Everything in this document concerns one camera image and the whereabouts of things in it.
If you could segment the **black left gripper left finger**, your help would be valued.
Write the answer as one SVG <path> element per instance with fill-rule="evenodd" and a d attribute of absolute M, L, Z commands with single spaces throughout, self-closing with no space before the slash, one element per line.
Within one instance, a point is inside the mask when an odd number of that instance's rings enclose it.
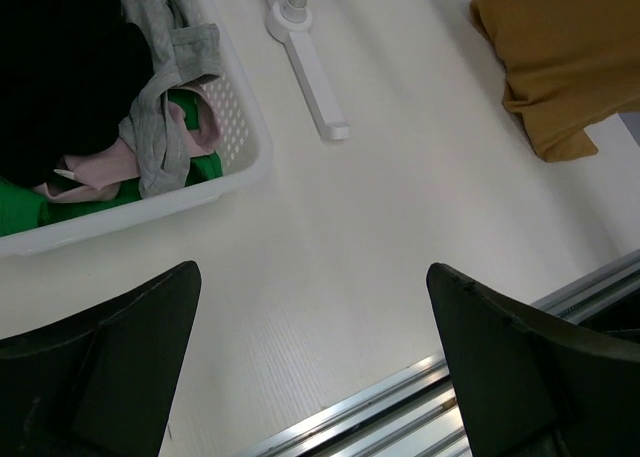
<path fill-rule="evenodd" d="M 1 342 L 4 456 L 159 454 L 202 278 L 183 262 Z"/>

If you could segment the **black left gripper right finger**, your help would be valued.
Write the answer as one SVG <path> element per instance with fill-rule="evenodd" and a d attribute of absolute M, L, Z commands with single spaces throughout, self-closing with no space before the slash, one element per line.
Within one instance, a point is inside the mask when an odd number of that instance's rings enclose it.
<path fill-rule="evenodd" d="M 442 263 L 426 286 L 473 455 L 638 455 L 637 291 L 571 323 Z"/>

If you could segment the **green tank top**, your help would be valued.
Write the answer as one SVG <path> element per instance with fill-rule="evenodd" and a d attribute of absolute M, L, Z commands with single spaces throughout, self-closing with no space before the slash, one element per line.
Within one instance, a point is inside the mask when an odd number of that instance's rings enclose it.
<path fill-rule="evenodd" d="M 216 153 L 221 133 L 204 87 L 190 83 L 169 90 L 168 110 L 191 158 L 185 185 L 221 177 L 223 166 Z M 136 157 L 121 139 L 92 156 L 66 156 L 49 181 L 35 188 L 1 183 L 1 235 L 137 202 L 138 184 Z"/>

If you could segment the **pink tank top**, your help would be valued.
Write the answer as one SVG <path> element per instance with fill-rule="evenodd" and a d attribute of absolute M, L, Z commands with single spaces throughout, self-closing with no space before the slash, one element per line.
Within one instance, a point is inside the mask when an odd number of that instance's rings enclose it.
<path fill-rule="evenodd" d="M 186 144 L 187 155 L 196 158 L 213 154 L 221 134 L 204 86 L 189 82 L 170 89 L 167 106 L 171 121 L 178 125 Z M 134 152 L 119 139 L 97 154 L 62 157 L 48 180 L 33 191 L 54 203 L 109 201 L 116 197 L 123 182 L 139 176 Z"/>

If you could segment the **black tank top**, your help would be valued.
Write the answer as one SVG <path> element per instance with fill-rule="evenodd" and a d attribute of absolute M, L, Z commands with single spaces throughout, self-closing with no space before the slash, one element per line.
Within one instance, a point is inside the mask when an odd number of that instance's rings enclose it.
<path fill-rule="evenodd" d="M 111 147 L 153 75 L 121 0 L 1 0 L 1 177 L 32 188 Z"/>

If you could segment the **grey tank top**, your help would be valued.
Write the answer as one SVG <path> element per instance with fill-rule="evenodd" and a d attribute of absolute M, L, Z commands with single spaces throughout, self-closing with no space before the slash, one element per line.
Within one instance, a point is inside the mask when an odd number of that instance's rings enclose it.
<path fill-rule="evenodd" d="M 168 91 L 205 84 L 222 74 L 220 32 L 199 0 L 121 0 L 125 17 L 149 45 L 153 75 L 119 124 L 120 138 L 137 157 L 139 192 L 149 198 L 184 187 L 190 157 L 169 111 Z"/>

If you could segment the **brown tank top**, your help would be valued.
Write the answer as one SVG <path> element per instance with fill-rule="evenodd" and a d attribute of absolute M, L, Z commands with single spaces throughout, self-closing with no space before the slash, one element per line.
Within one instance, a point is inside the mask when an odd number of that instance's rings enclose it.
<path fill-rule="evenodd" d="M 597 154 L 586 127 L 638 111 L 639 0 L 471 0 L 470 15 L 541 160 Z"/>

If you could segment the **white plastic basket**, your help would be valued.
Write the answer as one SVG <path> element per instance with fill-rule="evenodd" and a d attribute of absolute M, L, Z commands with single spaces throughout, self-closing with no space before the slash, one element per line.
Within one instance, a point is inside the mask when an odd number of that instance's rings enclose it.
<path fill-rule="evenodd" d="M 199 0 L 203 16 L 220 31 L 221 77 L 204 86 L 216 111 L 223 176 L 184 189 L 29 230 L 1 239 L 1 256 L 27 256 L 123 230 L 216 201 L 261 179 L 273 162 L 262 111 L 232 45 L 215 0 Z"/>

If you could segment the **white metal clothes rack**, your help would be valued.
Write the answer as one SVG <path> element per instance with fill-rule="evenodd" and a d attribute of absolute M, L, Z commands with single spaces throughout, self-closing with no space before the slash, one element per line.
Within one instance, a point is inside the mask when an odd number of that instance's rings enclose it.
<path fill-rule="evenodd" d="M 313 15 L 308 1 L 266 0 L 266 29 L 284 46 L 320 137 L 327 141 L 346 140 L 350 126 L 310 35 Z"/>

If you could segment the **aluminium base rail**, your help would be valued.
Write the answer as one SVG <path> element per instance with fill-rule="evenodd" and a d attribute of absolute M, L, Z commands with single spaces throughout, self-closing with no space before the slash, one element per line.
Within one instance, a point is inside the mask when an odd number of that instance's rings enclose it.
<path fill-rule="evenodd" d="M 571 323 L 639 293 L 627 255 L 527 304 Z M 407 369 L 276 434 L 255 456 L 475 456 L 443 347 Z"/>

